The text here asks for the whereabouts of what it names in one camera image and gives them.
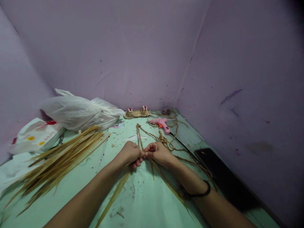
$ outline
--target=wire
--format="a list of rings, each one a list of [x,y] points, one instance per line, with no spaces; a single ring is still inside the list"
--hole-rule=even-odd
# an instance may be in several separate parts
[[[175,138],[175,139],[176,139],[180,144],[182,144],[182,146],[183,146],[186,150],[188,150],[190,156],[191,156],[197,163],[200,164],[199,160],[192,154],[192,152],[191,152],[191,151],[190,151],[190,150],[189,150],[181,141],[179,141],[178,138]]]

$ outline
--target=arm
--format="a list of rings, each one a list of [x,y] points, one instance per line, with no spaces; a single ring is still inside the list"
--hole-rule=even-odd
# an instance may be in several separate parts
[[[118,155],[107,164],[76,196],[74,196],[44,228],[87,228],[101,203],[125,167],[139,167],[143,153],[128,141]]]
[[[207,191],[207,184],[174,157],[161,142],[148,145],[145,148],[145,156],[169,169],[189,194],[202,194]],[[207,196],[194,197],[193,200],[213,228],[255,227],[240,211],[213,189]]]

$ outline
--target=plastic bag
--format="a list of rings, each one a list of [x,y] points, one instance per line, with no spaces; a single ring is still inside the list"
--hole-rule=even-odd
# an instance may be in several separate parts
[[[55,90],[63,97],[49,98],[43,104],[42,110],[68,130],[84,131],[95,124],[105,130],[125,114],[123,110],[101,98],[90,101],[74,96],[69,91]]]

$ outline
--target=hand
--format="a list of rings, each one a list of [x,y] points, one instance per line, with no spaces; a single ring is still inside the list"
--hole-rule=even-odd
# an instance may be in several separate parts
[[[155,160],[166,168],[171,161],[175,160],[174,155],[161,142],[150,143],[144,152],[147,158]]]
[[[140,163],[143,162],[143,156],[144,153],[140,150],[138,145],[128,141],[116,157],[123,161],[125,166],[132,164],[133,169],[136,169],[136,167],[140,167]]]

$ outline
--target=wrist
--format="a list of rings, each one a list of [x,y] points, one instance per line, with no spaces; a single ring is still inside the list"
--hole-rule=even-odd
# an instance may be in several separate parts
[[[125,168],[128,165],[128,157],[126,154],[123,154],[119,152],[116,157],[112,160],[115,164],[117,164],[119,167]]]
[[[177,167],[180,163],[180,160],[178,160],[178,158],[176,158],[174,155],[170,156],[165,167],[169,170]]]

